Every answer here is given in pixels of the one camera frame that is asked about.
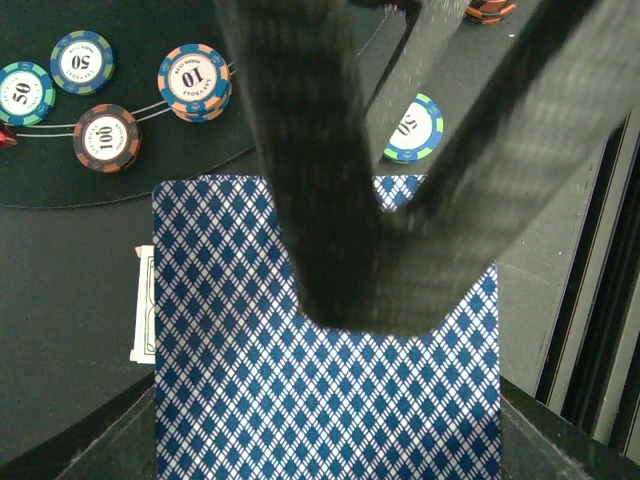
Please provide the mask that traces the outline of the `teal poker chip stack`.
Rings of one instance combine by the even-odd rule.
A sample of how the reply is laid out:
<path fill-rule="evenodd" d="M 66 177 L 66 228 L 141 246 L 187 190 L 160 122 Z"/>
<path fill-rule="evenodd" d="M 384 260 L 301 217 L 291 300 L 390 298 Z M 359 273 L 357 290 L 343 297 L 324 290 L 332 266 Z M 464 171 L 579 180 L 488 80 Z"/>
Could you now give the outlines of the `teal poker chip stack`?
<path fill-rule="evenodd" d="M 398 164 L 413 164 L 426 158 L 444 134 L 442 112 L 430 97 L 417 93 L 396 127 L 384 156 Z"/>

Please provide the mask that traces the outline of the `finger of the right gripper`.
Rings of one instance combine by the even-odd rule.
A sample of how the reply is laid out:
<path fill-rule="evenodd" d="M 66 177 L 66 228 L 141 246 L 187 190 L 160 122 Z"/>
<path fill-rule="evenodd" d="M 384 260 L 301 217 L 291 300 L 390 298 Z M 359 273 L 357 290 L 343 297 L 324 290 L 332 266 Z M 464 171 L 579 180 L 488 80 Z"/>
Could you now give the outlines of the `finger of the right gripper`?
<path fill-rule="evenodd" d="M 324 327 L 393 329 L 347 3 L 220 1 L 216 8 L 300 309 Z"/>
<path fill-rule="evenodd" d="M 639 100 L 639 5 L 543 1 L 391 230 L 369 328 L 426 335 Z"/>

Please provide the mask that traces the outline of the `purple chip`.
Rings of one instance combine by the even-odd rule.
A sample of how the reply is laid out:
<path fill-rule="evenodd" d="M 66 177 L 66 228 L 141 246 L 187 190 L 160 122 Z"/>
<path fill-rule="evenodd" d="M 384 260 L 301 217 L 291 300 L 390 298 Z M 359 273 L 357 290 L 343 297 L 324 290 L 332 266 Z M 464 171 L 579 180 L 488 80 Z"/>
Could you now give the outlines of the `purple chip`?
<path fill-rule="evenodd" d="M 158 90 L 170 110 L 191 123 L 211 121 L 226 109 L 232 94 L 231 71 L 212 47 L 176 47 L 160 64 Z"/>

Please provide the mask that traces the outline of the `deck of playing cards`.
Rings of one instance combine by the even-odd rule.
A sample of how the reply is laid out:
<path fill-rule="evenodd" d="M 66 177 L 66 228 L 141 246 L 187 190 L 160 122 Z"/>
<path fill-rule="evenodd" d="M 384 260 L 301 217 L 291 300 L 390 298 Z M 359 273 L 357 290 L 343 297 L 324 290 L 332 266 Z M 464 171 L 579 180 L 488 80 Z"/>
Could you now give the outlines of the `deck of playing cards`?
<path fill-rule="evenodd" d="M 266 182 L 159 184 L 156 455 L 162 479 L 497 479 L 498 276 L 418 338 L 298 310 Z"/>

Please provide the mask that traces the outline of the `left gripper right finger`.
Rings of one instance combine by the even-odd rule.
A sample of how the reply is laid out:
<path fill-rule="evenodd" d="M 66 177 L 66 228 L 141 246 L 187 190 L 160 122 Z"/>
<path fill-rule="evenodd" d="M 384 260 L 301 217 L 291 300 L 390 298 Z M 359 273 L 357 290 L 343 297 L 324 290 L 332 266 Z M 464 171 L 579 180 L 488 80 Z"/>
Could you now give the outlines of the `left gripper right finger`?
<path fill-rule="evenodd" d="M 639 466 L 500 379 L 504 479 L 637 479 Z"/>

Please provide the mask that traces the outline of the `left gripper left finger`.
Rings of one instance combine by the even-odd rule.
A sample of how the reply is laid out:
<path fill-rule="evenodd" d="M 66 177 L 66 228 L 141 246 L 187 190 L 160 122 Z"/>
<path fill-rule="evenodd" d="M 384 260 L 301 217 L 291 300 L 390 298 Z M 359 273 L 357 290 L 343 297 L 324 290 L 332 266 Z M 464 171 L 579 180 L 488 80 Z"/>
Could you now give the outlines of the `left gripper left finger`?
<path fill-rule="evenodd" d="M 1 465 L 3 479 L 155 479 L 157 472 L 151 374 Z"/>

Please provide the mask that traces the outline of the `red triangular all-in button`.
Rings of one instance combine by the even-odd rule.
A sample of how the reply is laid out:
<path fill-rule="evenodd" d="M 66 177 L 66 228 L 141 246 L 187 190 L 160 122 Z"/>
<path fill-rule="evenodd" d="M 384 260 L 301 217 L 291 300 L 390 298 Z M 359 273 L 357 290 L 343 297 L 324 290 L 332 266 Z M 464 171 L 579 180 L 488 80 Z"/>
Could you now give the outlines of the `red triangular all-in button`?
<path fill-rule="evenodd" d="M 10 128 L 4 122 L 0 122 L 0 147 L 8 148 L 13 147 L 16 144 L 16 137 Z"/>

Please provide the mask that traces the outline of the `red-brown poker chip stack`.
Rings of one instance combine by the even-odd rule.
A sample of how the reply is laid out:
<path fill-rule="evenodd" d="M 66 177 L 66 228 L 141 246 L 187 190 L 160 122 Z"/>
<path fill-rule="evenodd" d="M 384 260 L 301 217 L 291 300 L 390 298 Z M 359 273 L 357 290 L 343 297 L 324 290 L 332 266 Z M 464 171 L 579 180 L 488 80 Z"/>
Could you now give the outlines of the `red-brown poker chip stack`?
<path fill-rule="evenodd" d="M 509 0 L 471 0 L 464 18 L 482 25 L 497 24 L 516 8 L 517 4 Z"/>

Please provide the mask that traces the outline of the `red poker chip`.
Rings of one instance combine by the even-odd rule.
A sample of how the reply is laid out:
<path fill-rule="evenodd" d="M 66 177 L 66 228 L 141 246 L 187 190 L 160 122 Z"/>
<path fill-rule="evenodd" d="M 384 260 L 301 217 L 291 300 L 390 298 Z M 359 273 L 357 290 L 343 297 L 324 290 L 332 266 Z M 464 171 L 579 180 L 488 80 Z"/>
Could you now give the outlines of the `red poker chip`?
<path fill-rule="evenodd" d="M 80 163 L 93 171 L 112 174 L 136 160 L 142 143 L 133 115 L 116 104 L 99 104 L 77 121 L 73 147 Z"/>

